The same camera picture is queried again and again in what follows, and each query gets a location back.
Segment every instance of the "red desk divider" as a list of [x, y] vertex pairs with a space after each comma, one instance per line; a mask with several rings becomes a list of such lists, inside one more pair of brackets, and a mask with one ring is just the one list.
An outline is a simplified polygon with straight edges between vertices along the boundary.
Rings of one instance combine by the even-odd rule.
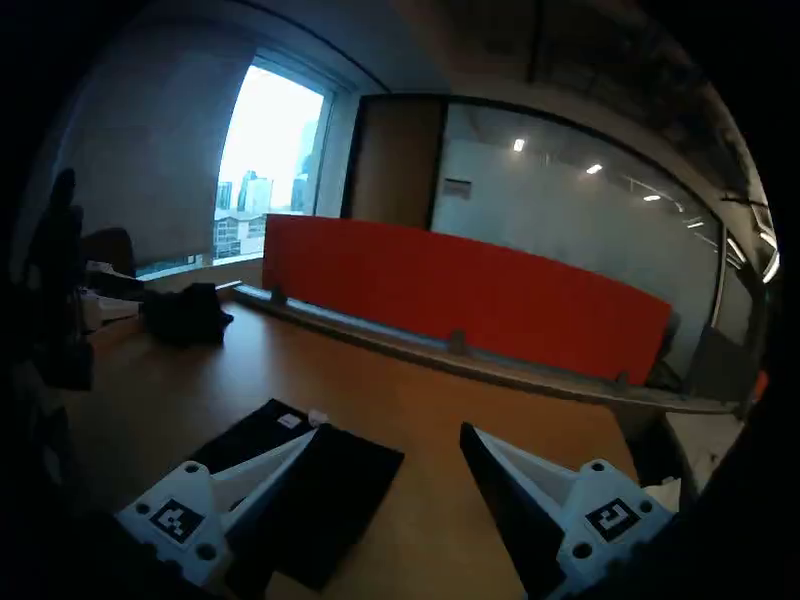
[[270, 215], [264, 289], [510, 358], [644, 383], [670, 306], [563, 263], [410, 227]]

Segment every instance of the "desk surface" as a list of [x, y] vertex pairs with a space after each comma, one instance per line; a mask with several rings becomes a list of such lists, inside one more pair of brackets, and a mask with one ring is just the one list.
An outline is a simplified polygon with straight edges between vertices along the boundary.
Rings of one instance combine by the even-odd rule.
[[[94, 390], [65, 397], [92, 499], [117, 510], [271, 397], [406, 457], [326, 598], [521, 598], [458, 445], [470, 421], [569, 468], [602, 457], [635, 477], [605, 407], [463, 379], [226, 304], [224, 347], [133, 333], [98, 349]], [[270, 598], [316, 594], [275, 574]]]

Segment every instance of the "glass partition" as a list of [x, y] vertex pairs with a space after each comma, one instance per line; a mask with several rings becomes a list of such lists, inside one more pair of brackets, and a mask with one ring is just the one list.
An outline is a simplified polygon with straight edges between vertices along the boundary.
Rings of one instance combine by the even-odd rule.
[[449, 106], [432, 230], [586, 269], [672, 306], [682, 378], [716, 293], [721, 225], [663, 172], [578, 129]]

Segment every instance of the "white label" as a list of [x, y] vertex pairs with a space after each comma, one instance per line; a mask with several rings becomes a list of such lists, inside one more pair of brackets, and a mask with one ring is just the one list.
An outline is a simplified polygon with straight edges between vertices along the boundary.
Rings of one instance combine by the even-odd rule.
[[286, 413], [280, 419], [278, 419], [278, 423], [283, 425], [284, 427], [288, 427], [289, 429], [294, 429], [297, 427], [297, 424], [300, 422], [300, 417], [295, 417], [294, 415], [290, 415]]

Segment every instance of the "roller shade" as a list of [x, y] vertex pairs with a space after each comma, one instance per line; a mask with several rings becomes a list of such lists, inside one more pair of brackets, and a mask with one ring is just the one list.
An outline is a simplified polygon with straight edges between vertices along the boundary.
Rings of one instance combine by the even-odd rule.
[[137, 264], [209, 252], [219, 164], [255, 46], [202, 25], [128, 33], [92, 71], [61, 168], [84, 234], [124, 227]]

